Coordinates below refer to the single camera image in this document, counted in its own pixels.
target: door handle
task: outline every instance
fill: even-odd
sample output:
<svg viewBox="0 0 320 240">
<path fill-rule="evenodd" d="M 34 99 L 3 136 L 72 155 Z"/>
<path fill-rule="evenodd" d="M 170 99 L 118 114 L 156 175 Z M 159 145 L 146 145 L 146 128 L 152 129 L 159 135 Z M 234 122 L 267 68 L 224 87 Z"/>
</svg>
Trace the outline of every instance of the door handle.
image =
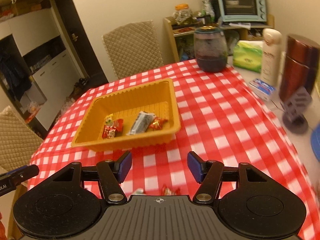
<svg viewBox="0 0 320 240">
<path fill-rule="evenodd" d="M 71 38 L 73 39 L 73 41 L 78 40 L 78 36 L 76 36 L 74 33 L 71 34 Z"/>
</svg>

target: beige chair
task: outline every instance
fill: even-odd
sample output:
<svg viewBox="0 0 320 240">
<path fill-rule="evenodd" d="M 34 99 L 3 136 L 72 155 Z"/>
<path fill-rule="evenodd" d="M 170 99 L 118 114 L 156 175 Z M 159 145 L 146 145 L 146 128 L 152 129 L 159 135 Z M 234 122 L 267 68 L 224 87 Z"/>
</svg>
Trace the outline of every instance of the beige chair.
<svg viewBox="0 0 320 240">
<path fill-rule="evenodd" d="M 102 42 L 118 79 L 163 66 L 153 21 L 118 27 Z"/>
<path fill-rule="evenodd" d="M 42 139 L 7 106 L 0 113 L 0 166 L 11 171 L 28 165 Z"/>
<path fill-rule="evenodd" d="M 0 173 L 28 165 L 31 155 L 38 149 L 42 141 L 14 113 L 11 107 L 7 106 L 0 112 Z M 27 191 L 26 186 L 26 182 L 23 182 L 14 193 L 6 195 L 8 198 L 7 204 L 11 205 L 8 220 L 8 239 L 18 240 L 22 236 L 13 221 L 12 207 L 16 200 Z"/>
</svg>

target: quilted chair cover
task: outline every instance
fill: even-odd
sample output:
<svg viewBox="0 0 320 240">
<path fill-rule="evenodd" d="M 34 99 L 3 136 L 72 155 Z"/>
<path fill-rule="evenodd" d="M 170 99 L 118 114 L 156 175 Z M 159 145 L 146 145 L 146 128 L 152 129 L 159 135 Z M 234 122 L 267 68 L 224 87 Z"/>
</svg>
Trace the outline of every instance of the quilted chair cover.
<svg viewBox="0 0 320 240">
<path fill-rule="evenodd" d="M 0 166 L 5 170 L 28 165 L 31 155 L 42 141 L 16 116 L 10 106 L 0 113 Z"/>
<path fill-rule="evenodd" d="M 163 66 L 152 21 L 118 27 L 104 34 L 102 42 L 118 79 Z"/>
</svg>

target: red thermos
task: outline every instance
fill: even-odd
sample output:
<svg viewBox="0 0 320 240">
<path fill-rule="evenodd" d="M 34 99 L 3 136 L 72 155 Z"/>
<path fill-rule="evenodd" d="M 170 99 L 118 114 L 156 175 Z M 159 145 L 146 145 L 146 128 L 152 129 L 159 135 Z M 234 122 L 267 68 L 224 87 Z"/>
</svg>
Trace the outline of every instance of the red thermos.
<svg viewBox="0 0 320 240">
<path fill-rule="evenodd" d="M 286 102 L 304 86 L 311 95 L 319 68 L 320 45 L 300 35 L 290 34 L 279 96 Z"/>
</svg>

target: glass jar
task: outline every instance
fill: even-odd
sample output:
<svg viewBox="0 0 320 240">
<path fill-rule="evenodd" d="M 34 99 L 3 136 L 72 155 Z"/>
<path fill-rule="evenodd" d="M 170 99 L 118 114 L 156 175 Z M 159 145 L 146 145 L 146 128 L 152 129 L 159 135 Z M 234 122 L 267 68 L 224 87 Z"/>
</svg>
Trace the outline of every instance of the glass jar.
<svg viewBox="0 0 320 240">
<path fill-rule="evenodd" d="M 194 33 L 195 56 L 201 70 L 217 73 L 224 70 L 228 46 L 221 29 L 213 26 L 197 28 Z"/>
<path fill-rule="evenodd" d="M 176 11 L 172 17 L 178 25 L 188 25 L 192 23 L 192 11 L 186 3 L 178 4 L 175 6 Z"/>
</svg>

